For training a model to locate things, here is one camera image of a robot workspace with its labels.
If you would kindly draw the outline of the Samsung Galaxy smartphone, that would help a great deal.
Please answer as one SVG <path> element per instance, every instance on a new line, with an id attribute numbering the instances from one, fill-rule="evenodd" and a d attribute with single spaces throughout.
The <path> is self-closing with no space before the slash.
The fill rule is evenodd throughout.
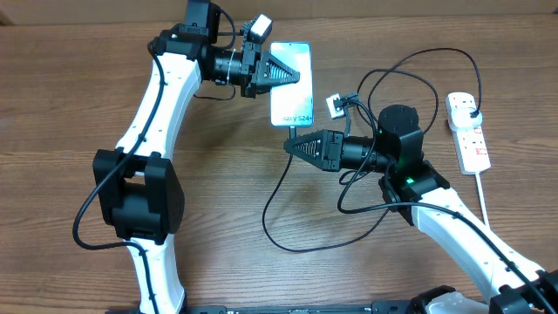
<path id="1" fill-rule="evenodd" d="M 310 44 L 307 42 L 272 42 L 270 52 L 300 74 L 296 83 L 271 88 L 271 124 L 273 126 L 312 126 L 314 123 L 314 97 Z"/>

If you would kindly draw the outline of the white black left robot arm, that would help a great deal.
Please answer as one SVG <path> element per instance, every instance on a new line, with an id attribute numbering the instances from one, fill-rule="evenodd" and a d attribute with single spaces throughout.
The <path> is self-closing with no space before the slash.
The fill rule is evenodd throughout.
<path id="1" fill-rule="evenodd" d="M 217 45 L 224 14 L 210 1 L 190 1 L 184 21 L 148 43 L 153 71 L 133 123 L 113 150 L 98 150 L 93 159 L 92 194 L 99 198 L 105 223 L 114 227 L 117 244 L 132 256 L 141 293 L 139 313 L 187 309 L 174 250 L 185 196 L 173 154 L 201 83 L 229 85 L 234 93 L 254 98 L 301 77 L 262 48 L 272 30 L 263 14 L 229 32 L 242 39 L 239 51 L 231 44 Z"/>

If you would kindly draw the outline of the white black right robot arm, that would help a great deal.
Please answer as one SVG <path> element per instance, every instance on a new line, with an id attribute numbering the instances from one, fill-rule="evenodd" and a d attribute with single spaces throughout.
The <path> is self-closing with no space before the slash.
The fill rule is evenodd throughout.
<path id="1" fill-rule="evenodd" d="M 283 148 L 323 171 L 381 173 L 379 207 L 400 213 L 460 266 L 485 301 L 472 303 L 472 310 L 555 313 L 556 272 L 522 256 L 479 220 L 425 159 L 423 139 L 416 110 L 393 105 L 379 114 L 373 138 L 321 130 L 288 139 Z"/>

